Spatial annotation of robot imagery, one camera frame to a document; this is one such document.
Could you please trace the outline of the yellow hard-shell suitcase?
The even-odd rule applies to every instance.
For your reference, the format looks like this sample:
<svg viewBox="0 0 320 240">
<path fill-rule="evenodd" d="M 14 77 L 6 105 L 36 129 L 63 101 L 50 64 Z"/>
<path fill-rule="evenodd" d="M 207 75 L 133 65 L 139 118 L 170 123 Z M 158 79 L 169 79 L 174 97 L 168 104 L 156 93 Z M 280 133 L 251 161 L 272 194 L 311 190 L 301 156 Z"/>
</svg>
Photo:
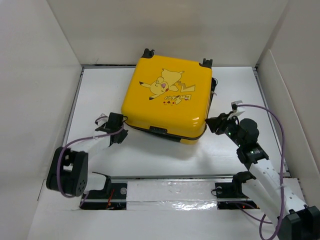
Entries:
<svg viewBox="0 0 320 240">
<path fill-rule="evenodd" d="M 217 86 L 213 60 L 156 55 L 146 48 L 121 106 L 126 124 L 160 138 L 192 145 L 206 131 Z"/>
</svg>

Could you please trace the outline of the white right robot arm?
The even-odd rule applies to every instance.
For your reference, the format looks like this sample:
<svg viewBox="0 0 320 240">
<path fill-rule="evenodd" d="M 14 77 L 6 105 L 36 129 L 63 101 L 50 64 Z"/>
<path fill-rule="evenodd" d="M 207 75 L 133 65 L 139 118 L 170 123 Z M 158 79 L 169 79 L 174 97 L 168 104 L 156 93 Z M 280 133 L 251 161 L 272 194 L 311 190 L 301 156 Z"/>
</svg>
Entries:
<svg viewBox="0 0 320 240">
<path fill-rule="evenodd" d="M 267 153 L 258 144 L 257 123 L 241 121 L 231 113 L 206 119 L 210 131 L 225 134 L 237 145 L 236 154 L 246 171 L 233 176 L 231 191 L 237 197 L 251 199 L 271 221 L 280 240 L 318 240 L 320 210 L 308 206 L 275 170 Z"/>
</svg>

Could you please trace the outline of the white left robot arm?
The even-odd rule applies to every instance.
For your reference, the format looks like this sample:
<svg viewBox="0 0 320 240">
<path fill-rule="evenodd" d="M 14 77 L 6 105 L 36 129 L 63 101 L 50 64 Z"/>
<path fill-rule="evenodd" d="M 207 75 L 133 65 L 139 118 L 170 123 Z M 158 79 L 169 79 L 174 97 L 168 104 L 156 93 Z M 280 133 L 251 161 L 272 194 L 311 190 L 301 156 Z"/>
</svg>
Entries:
<svg viewBox="0 0 320 240">
<path fill-rule="evenodd" d="M 66 198 L 79 197 L 87 188 L 89 160 L 113 144 L 121 144 L 128 136 L 124 124 L 128 117 L 111 112 L 101 114 L 95 121 L 91 136 L 81 137 L 58 147 L 53 155 L 46 178 L 46 188 Z"/>
</svg>

